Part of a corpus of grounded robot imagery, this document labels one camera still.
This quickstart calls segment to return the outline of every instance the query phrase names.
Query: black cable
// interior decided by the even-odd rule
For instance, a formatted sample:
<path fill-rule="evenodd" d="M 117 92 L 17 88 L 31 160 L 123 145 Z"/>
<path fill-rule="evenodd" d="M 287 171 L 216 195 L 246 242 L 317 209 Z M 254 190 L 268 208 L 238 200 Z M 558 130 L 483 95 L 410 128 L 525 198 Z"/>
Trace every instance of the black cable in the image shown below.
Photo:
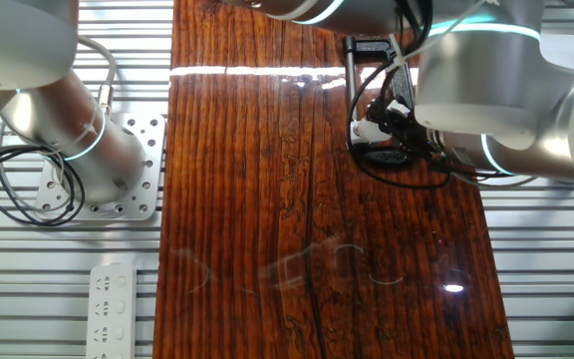
<path fill-rule="evenodd" d="M 360 171 L 362 171 L 365 175 L 369 176 L 370 178 L 372 178 L 374 180 L 380 181 L 380 182 L 388 184 L 388 185 L 392 185 L 392 186 L 396 186 L 396 187 L 400 187 L 400 188 L 405 188 L 405 189 L 429 190 L 429 189 L 442 188 L 451 181 L 451 179 L 452 179 L 451 174 L 447 174 L 446 179 L 440 183 L 437 183 L 437 184 L 415 185 L 415 184 L 394 182 L 392 180 L 383 179 L 382 177 L 369 171 L 365 166 L 363 166 L 361 159 L 356 154 L 356 148 L 354 147 L 354 144 L 353 144 L 352 139 L 351 139 L 351 132 L 352 132 L 351 124 L 354 121 L 352 114 L 356 110 L 356 107 L 358 106 L 358 102 L 360 101 L 360 98 L 362 97 L 362 95 L 365 93 L 367 86 L 369 86 L 369 84 L 371 84 L 371 82 L 373 82 L 374 79 L 376 79 L 376 77 L 378 77 L 378 75 L 380 75 L 383 71 L 385 71 L 389 66 L 390 66 L 389 62 L 384 63 L 381 66 L 379 66 L 378 69 L 373 74 L 371 74 L 367 78 L 367 80 L 365 80 L 365 82 L 360 86 L 360 88 L 358 89 L 358 92 L 356 93 L 356 96 L 351 101 L 351 106 L 349 108 L 349 115 L 347 118 L 347 129 L 346 129 L 347 130 L 347 148 L 349 149 L 349 153 L 351 154 L 351 157 L 354 160 L 354 163 L 356 164 L 358 169 Z"/>
<path fill-rule="evenodd" d="M 20 156 L 20 155 L 23 155 L 23 154 L 32 153 L 32 152 L 48 152 L 48 151 L 50 151 L 50 149 L 44 148 L 44 147 L 27 146 L 25 149 L 16 150 L 15 152 L 8 154 L 8 156 L 6 156 L 4 158 L 0 158 L 0 165 L 3 164 L 4 162 L 10 160 L 10 159 L 13 159 L 13 158 Z M 55 164 L 55 166 L 58 168 L 58 170 L 62 169 L 62 162 L 60 161 L 60 159 L 56 155 L 50 155 L 50 156 L 48 156 L 48 159 L 52 163 Z M 54 227 L 54 226 L 60 226 L 60 225 L 63 225 L 63 224 L 66 224 L 66 223 L 72 221 L 79 214 L 79 212 L 83 209 L 86 195 L 85 195 L 85 189 L 84 189 L 83 182 L 81 181 L 81 178 L 79 178 L 78 174 L 74 171 L 72 166 L 68 163 L 63 163 L 63 166 L 64 166 L 64 168 L 63 168 L 64 177 L 65 177 L 66 181 L 68 182 L 68 187 L 70 190 L 70 201 L 69 201 L 68 205 L 66 206 L 64 212 L 61 215 L 57 216 L 56 218 L 48 219 L 48 220 L 39 220 L 37 218 L 32 217 L 28 213 L 26 208 L 22 207 L 19 204 L 18 199 L 15 197 L 14 193 L 12 193 L 10 188 L 8 188 L 7 185 L 5 184 L 5 182 L 2 180 L 3 174 L 1 173 L 1 169 L 0 169 L 0 180 L 2 182 L 2 185 L 4 186 L 4 190 L 8 194 L 8 196 L 11 199 L 11 201 L 13 202 L 13 204 L 15 204 L 15 207 L 28 219 L 26 220 L 23 218 L 19 218 L 16 215 L 13 215 L 12 213 L 10 213 L 10 211 L 8 209 L 4 208 L 1 204 L 0 204 L 0 211 L 15 221 L 18 221 L 18 222 L 23 223 L 23 224 L 29 224 L 29 225 Z M 81 191 L 81 201 L 79 203 L 79 206 L 76 209 L 74 207 L 74 198 L 75 198 L 75 194 L 76 194 L 76 192 L 75 192 L 75 181 L 79 185 L 79 189 Z M 68 218 L 64 219 L 64 217 L 66 217 L 66 215 L 68 215 L 68 213 L 71 211 L 74 211 L 74 212 Z"/>
<path fill-rule="evenodd" d="M 407 19 L 407 22 L 409 22 L 409 27 L 414 33 L 414 41 L 410 44 L 408 49 L 403 50 L 405 53 L 409 54 L 415 51 L 414 48 L 418 45 L 418 41 L 422 35 L 420 30 L 420 23 L 418 22 L 416 14 L 414 14 L 414 10 L 412 10 L 407 0 L 397 0 L 397 2 L 400 13 Z"/>
<path fill-rule="evenodd" d="M 59 159 L 56 157 L 52 157 L 50 158 L 50 160 L 52 162 L 56 162 L 56 166 L 59 168 L 59 170 L 61 169 L 61 162 L 59 162 Z M 70 176 L 70 173 L 68 171 L 64 171 L 64 176 L 66 177 L 66 180 L 68 181 L 68 186 L 70 189 L 70 202 L 68 203 L 68 205 L 66 206 L 66 209 L 64 210 L 64 212 L 57 216 L 56 218 L 53 219 L 49 219 L 49 220 L 39 220 L 36 219 L 34 217 L 32 217 L 27 211 L 26 208 L 22 207 L 19 204 L 19 201 L 17 199 L 17 197 L 14 195 L 14 193 L 10 190 L 10 188 L 7 186 L 4 178 L 3 178 L 3 173 L 1 171 L 1 167 L 0 167 L 0 181 L 3 185 L 4 190 L 6 191 L 6 193 L 8 194 L 8 197 L 10 198 L 10 200 L 13 202 L 13 204 L 15 205 L 15 207 L 17 207 L 17 209 L 26 217 L 28 218 L 28 222 L 26 224 L 35 224 L 35 225 L 46 225 L 46 224 L 52 224 L 52 223 L 58 223 L 61 219 L 63 219 L 68 212 L 72 211 L 74 209 L 74 183 L 72 181 L 72 177 Z"/>

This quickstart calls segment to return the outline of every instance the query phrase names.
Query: white cable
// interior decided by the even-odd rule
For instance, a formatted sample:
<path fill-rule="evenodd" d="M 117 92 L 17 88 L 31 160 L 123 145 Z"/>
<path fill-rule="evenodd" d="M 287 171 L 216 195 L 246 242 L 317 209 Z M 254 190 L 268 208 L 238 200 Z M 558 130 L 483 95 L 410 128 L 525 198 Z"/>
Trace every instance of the white cable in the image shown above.
<path fill-rule="evenodd" d="M 394 49 L 396 49 L 397 56 L 394 59 L 394 64 L 390 69 L 388 69 L 388 71 L 391 72 L 396 70 L 397 68 L 404 66 L 410 58 L 413 58 L 421 54 L 422 52 L 433 47 L 435 44 L 439 43 L 444 38 L 444 36 L 450 34 L 459 24 L 461 24 L 464 20 L 466 20 L 466 18 L 468 18 L 470 15 L 472 15 L 475 11 L 477 11 L 482 5 L 486 3 L 499 6 L 498 0 L 479 0 L 478 2 L 475 3 L 475 5 L 471 6 L 468 10 L 464 11 L 459 16 L 459 18 L 453 24 L 451 24 L 451 26 L 449 26 L 448 29 L 446 29 L 446 31 L 438 35 L 435 39 L 431 40 L 428 44 L 422 46 L 421 48 L 413 51 L 408 55 L 405 56 L 402 55 L 402 50 L 400 48 L 400 44 L 396 40 L 396 37 L 393 34 L 390 35 L 389 38 L 392 44 L 394 45 Z"/>
<path fill-rule="evenodd" d="M 498 0 L 479 0 L 478 2 L 475 3 L 475 5 L 471 6 L 468 10 L 464 11 L 460 15 L 460 17 L 451 26 L 449 26 L 448 29 L 446 29 L 446 31 L 444 31 L 442 34 L 438 35 L 437 38 L 433 39 L 428 44 L 422 46 L 421 48 L 419 48 L 415 51 L 413 51 L 412 53 L 406 55 L 406 60 L 410 59 L 414 56 L 417 56 L 417 55 L 423 53 L 424 51 L 430 49 L 431 47 L 433 47 L 435 44 L 440 42 L 444 38 L 444 36 L 450 34 L 451 31 L 453 31 L 459 24 L 461 24 L 464 20 L 466 20 L 466 18 L 468 18 L 470 15 L 472 15 L 475 11 L 477 11 L 482 5 L 484 5 L 486 3 L 499 6 Z"/>
<path fill-rule="evenodd" d="M 470 179 L 464 175 L 460 175 L 460 174 L 453 174 L 456 178 L 458 178 L 459 180 L 468 183 L 468 184 L 472 184 L 475 185 L 479 188 L 482 189 L 491 189 L 491 188 L 515 188 L 515 187 L 519 187 L 525 184 L 529 184 L 535 180 L 537 180 L 538 178 L 533 177 L 533 178 L 529 178 L 529 179 L 525 179 L 525 180 L 521 180 L 515 183 L 509 183 L 509 184 L 488 184 L 488 183 L 480 183 L 476 180 Z"/>
<path fill-rule="evenodd" d="M 106 47 L 85 36 L 81 35 L 79 36 L 79 43 L 91 49 L 99 51 L 99 53 L 108 60 L 109 64 L 108 77 L 106 78 L 104 85 L 111 85 L 112 82 L 115 80 L 115 76 L 117 75 L 117 59 L 115 59 L 115 56 Z"/>
<path fill-rule="evenodd" d="M 103 109 L 101 109 L 101 105 L 99 105 L 99 103 L 97 103 L 95 101 L 95 99 L 93 97 L 90 97 L 90 101 L 93 103 L 93 113 L 92 113 L 92 118 L 90 119 L 90 121 L 87 124 L 81 124 L 81 126 L 85 127 L 84 131 L 74 140 L 70 141 L 69 143 L 54 148 L 54 150 L 52 152 L 48 152 L 48 153 L 42 153 L 42 155 L 44 156 L 56 156 L 59 159 L 59 163 L 61 164 L 61 172 L 59 175 L 59 179 L 56 180 L 56 182 L 59 185 L 63 185 L 63 180 L 64 180 L 64 171 L 65 171 L 65 165 L 64 165 L 64 159 L 63 156 L 61 155 L 61 151 L 63 149 L 66 149 L 70 146 L 74 146 L 76 144 L 78 144 L 80 141 L 83 140 L 83 138 L 85 138 L 90 132 L 96 132 L 95 130 L 95 122 L 97 121 L 97 111 L 103 112 Z M 30 139 L 29 137 L 25 136 L 24 134 L 21 134 L 20 132 L 18 132 L 13 126 L 10 126 L 10 124 L 7 124 L 8 127 L 20 138 L 24 139 L 24 141 L 35 145 L 35 146 L 45 146 L 44 144 L 38 143 L 35 140 Z"/>
<path fill-rule="evenodd" d="M 3 141 L 4 141 L 4 131 L 6 130 L 6 123 L 5 122 L 1 122 L 0 125 L 0 148 L 3 146 Z M 19 202 L 21 202 L 22 204 L 24 204 L 26 206 L 26 210 L 32 210 L 32 211 L 37 211 L 37 212 L 50 212 L 50 211 L 56 211 L 59 210 L 63 207 L 65 207 L 66 205 L 68 205 L 69 201 L 70 201 L 70 193 L 68 193 L 68 196 L 66 197 L 66 200 L 60 204 L 57 207 L 54 208 L 49 208 L 49 209 L 43 209 L 41 207 L 36 207 L 33 204 L 30 204 L 28 201 L 26 201 L 25 199 L 23 199 L 19 193 L 12 187 L 12 185 L 10 184 L 10 180 L 8 179 L 8 174 L 6 174 L 6 167 L 4 164 L 1 164 L 0 166 L 0 173 L 1 173 L 1 179 L 2 179 L 2 185 L 4 187 L 7 187 L 8 190 L 10 190 L 10 192 L 12 193 L 12 195 L 15 197 L 15 199 L 17 199 Z"/>

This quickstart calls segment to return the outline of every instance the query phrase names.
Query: metal mounting plate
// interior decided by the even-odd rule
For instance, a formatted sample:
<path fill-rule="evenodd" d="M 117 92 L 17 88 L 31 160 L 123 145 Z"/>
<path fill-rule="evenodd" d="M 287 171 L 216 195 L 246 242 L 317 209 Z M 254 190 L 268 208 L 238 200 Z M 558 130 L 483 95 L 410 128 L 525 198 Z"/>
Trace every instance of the metal mounting plate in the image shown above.
<path fill-rule="evenodd" d="M 165 138 L 165 119 L 161 115 L 112 114 L 115 124 L 132 132 L 143 145 L 145 166 L 139 182 L 116 201 L 89 203 L 74 221 L 81 220 L 146 220 L 156 210 L 156 193 Z M 54 170 L 46 162 L 41 174 L 36 206 L 59 206 L 68 193 L 54 184 Z"/>

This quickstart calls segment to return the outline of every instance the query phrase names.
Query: reddish-brown wooden surface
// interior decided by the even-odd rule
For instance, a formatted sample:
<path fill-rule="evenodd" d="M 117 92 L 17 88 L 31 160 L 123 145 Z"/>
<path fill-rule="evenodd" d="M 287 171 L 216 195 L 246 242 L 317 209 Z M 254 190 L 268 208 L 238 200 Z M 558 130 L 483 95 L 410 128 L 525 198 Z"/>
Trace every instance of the reddish-brown wooden surface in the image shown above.
<path fill-rule="evenodd" d="M 174 14 L 154 358 L 512 357 L 478 191 L 347 154 L 341 39 Z"/>

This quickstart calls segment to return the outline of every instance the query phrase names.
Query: power strip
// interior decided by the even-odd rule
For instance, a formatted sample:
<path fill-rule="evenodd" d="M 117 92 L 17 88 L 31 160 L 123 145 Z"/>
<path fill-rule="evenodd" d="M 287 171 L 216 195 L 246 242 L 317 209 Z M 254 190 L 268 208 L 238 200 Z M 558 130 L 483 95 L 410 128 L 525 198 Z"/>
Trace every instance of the power strip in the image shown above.
<path fill-rule="evenodd" d="M 134 359 L 137 269 L 127 264 L 90 272 L 86 359 Z"/>

